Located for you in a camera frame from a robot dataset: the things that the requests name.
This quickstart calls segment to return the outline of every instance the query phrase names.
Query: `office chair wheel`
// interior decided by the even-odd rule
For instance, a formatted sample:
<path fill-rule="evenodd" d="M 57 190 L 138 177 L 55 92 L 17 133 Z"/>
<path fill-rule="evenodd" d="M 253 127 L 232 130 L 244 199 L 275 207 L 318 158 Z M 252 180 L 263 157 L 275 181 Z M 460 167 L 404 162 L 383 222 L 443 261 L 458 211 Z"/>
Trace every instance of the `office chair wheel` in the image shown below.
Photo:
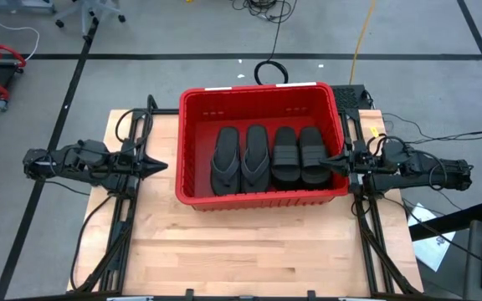
<path fill-rule="evenodd" d="M 92 43 L 92 38 L 88 35 L 83 36 L 83 39 L 85 40 L 86 43 L 90 44 Z"/>

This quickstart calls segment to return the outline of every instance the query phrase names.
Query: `red plastic bin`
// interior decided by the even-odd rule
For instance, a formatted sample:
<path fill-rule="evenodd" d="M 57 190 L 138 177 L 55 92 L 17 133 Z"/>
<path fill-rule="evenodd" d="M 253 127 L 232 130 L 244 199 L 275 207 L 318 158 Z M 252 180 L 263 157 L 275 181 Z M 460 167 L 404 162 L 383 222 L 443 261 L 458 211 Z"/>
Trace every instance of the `red plastic bin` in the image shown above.
<path fill-rule="evenodd" d="M 241 157 L 249 126 L 266 127 L 272 150 L 274 133 L 290 126 L 298 134 L 305 126 L 317 126 L 331 156 L 341 152 L 343 131 L 332 89 L 324 83 L 277 84 L 190 89 L 180 98 L 177 143 L 176 196 L 199 211 L 254 207 L 285 207 L 330 202 L 347 194 L 347 178 L 332 175 L 329 186 L 317 191 L 276 191 L 214 196 L 210 160 L 219 130 L 239 131 Z"/>

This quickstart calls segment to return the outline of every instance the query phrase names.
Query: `paper document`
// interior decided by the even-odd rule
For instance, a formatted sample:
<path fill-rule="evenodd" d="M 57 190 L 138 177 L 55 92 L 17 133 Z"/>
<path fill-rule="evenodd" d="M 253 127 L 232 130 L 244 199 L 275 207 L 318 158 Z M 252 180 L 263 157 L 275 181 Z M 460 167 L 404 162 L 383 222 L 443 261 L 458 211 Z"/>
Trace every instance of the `paper document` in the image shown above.
<path fill-rule="evenodd" d="M 436 217 L 431 211 L 423 208 L 423 205 L 420 203 L 414 207 L 412 214 L 422 222 L 426 222 Z M 414 217 L 408 217 L 409 227 L 417 223 L 418 222 Z M 452 241 L 454 236 L 455 232 L 444 234 L 444 237 L 449 241 Z M 425 263 L 425 265 L 430 267 L 434 272 L 438 271 L 440 263 L 442 263 L 445 253 L 448 251 L 449 242 L 446 242 L 441 237 L 431 237 L 416 241 L 413 244 L 416 258 L 422 263 Z"/>

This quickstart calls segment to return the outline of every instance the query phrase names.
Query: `black flip-flop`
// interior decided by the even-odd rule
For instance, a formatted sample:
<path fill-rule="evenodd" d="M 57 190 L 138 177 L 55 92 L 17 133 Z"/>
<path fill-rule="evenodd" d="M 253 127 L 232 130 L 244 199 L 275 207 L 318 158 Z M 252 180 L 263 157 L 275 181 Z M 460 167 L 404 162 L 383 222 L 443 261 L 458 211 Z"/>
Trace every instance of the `black flip-flop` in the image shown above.
<path fill-rule="evenodd" d="M 269 189 L 269 140 L 262 125 L 251 125 L 247 131 L 247 149 L 241 160 L 243 192 L 265 192 Z"/>
<path fill-rule="evenodd" d="M 321 165 L 328 158 L 321 133 L 316 127 L 305 127 L 300 131 L 300 177 L 306 189 L 324 189 L 330 185 L 331 171 Z"/>
<path fill-rule="evenodd" d="M 216 196 L 239 193 L 239 132 L 233 127 L 223 127 L 217 136 L 215 153 L 211 159 L 211 188 Z"/>
<path fill-rule="evenodd" d="M 283 126 L 274 135 L 271 163 L 273 185 L 279 190 L 295 190 L 300 184 L 299 146 L 295 130 Z"/>

